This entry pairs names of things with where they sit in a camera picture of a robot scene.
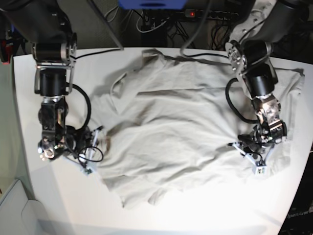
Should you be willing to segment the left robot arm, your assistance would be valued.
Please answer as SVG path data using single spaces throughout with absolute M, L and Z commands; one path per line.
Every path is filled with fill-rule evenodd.
M 287 136 L 286 124 L 280 119 L 280 102 L 273 91 L 278 82 L 270 61 L 273 45 L 295 25 L 311 0 L 253 0 L 249 10 L 235 25 L 225 50 L 236 75 L 226 85 L 226 100 L 244 122 L 254 124 L 249 134 L 239 135 L 229 146 L 253 164 L 255 174 L 263 174 L 275 146 Z M 229 90 L 239 82 L 251 100 L 256 120 L 243 117 L 230 101 Z

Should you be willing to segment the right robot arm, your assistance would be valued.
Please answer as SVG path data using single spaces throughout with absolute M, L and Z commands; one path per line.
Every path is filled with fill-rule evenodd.
M 34 93 L 42 97 L 38 119 L 42 126 L 38 153 L 42 160 L 53 161 L 64 156 L 78 164 L 83 172 L 95 171 L 98 160 L 99 128 L 89 129 L 91 102 L 87 95 L 87 116 L 76 129 L 66 125 L 66 96 L 72 90 L 82 92 L 73 84 L 77 36 L 68 16 L 55 0 L 3 0 L 2 14 L 32 44 L 36 62 Z

